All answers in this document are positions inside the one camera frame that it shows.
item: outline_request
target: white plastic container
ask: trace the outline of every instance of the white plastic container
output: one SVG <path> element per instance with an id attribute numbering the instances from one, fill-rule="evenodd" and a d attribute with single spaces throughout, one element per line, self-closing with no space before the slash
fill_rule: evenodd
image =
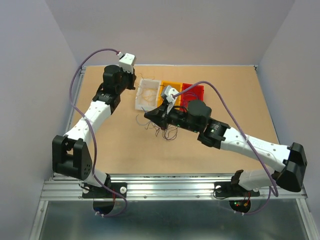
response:
<path id="1" fill-rule="evenodd" d="M 157 108 L 160 80 L 141 78 L 135 97 L 135 109 L 151 111 Z"/>

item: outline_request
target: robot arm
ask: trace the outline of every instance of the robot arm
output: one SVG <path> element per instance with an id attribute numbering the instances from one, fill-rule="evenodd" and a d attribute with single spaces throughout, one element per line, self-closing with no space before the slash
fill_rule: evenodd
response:
<path id="1" fill-rule="evenodd" d="M 84 114 L 95 133 L 117 108 L 121 93 L 125 89 L 135 89 L 136 57 L 129 53 L 119 53 L 119 57 L 119 66 L 108 65 L 104 68 L 103 83 L 98 87 L 89 109 Z M 93 161 L 88 150 L 91 139 L 89 127 L 83 117 L 63 136 L 57 135 L 52 141 L 52 169 L 56 173 L 100 188 L 101 185 L 92 174 Z M 108 174 L 96 169 L 95 176 L 105 186 L 111 185 Z"/>
<path id="2" fill-rule="evenodd" d="M 172 95 L 168 94 L 171 86 L 165 88 L 161 94 L 164 99 L 161 106 L 146 112 L 144 117 L 165 130 L 168 125 L 174 125 L 195 133 L 199 133 L 198 140 L 208 147 L 223 149 L 257 159 L 255 153 L 247 144 L 250 140 L 262 161 L 270 166 L 274 173 L 272 178 L 281 188 L 299 192 L 307 167 L 306 155 L 302 145 L 293 143 L 291 146 L 279 145 L 246 135 L 242 137 L 239 131 L 224 122 L 211 118 L 211 108 L 203 101 L 193 100 L 187 109 L 169 109 Z M 225 186 L 230 192 L 248 192 L 255 188 L 271 186 L 272 183 L 264 170 L 246 172 L 237 171 Z"/>

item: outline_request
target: bolt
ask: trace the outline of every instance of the bolt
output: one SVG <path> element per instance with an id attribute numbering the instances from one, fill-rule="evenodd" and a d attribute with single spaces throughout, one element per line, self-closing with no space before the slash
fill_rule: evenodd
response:
<path id="1" fill-rule="evenodd" d="M 221 192 L 222 192 L 221 186 L 220 186 L 220 185 L 215 186 L 215 191 L 216 191 L 217 193 L 221 193 Z"/>
<path id="2" fill-rule="evenodd" d="M 120 187 L 120 193 L 125 194 L 127 192 L 127 188 L 122 186 Z"/>

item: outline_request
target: white wall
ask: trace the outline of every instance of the white wall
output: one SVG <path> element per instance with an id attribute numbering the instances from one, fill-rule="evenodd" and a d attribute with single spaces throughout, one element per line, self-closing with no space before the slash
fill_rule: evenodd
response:
<path id="1" fill-rule="evenodd" d="M 320 1 L 296 0 L 258 67 L 282 144 L 303 144 L 304 185 L 320 229 Z"/>
<path id="2" fill-rule="evenodd" d="M 44 0 L 0 7 L 0 239 L 29 239 L 76 61 Z"/>
<path id="3" fill-rule="evenodd" d="M 46 0 L 76 60 L 112 47 L 138 64 L 258 64 L 294 0 Z M 105 64 L 105 54 L 91 64 Z"/>

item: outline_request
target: white cable clip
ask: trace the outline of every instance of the white cable clip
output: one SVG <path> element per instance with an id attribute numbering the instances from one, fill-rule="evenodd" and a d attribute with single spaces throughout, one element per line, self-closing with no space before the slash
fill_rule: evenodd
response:
<path id="1" fill-rule="evenodd" d="M 162 99 L 166 99 L 169 103 L 167 109 L 166 109 L 166 113 L 169 114 L 169 112 L 171 111 L 171 109 L 174 107 L 177 98 L 174 97 L 174 95 L 178 94 L 179 92 L 173 88 L 172 86 L 168 85 L 166 86 L 161 93 L 161 97 Z"/>
<path id="2" fill-rule="evenodd" d="M 242 150 L 243 150 L 243 149 L 245 149 L 246 144 L 248 144 L 249 138 L 250 138 L 250 136 L 249 136 L 249 135 L 247 135 L 247 136 L 246 136 L 246 138 L 244 138 L 244 140 L 245 140 L 245 144 L 243 144 L 243 146 L 242 146 Z"/>
<path id="3" fill-rule="evenodd" d="M 88 120 L 91 125 L 94 123 L 91 119 L 87 118 L 86 115 L 84 115 L 83 120 L 85 120 L 85 122 L 87 122 L 86 120 Z"/>

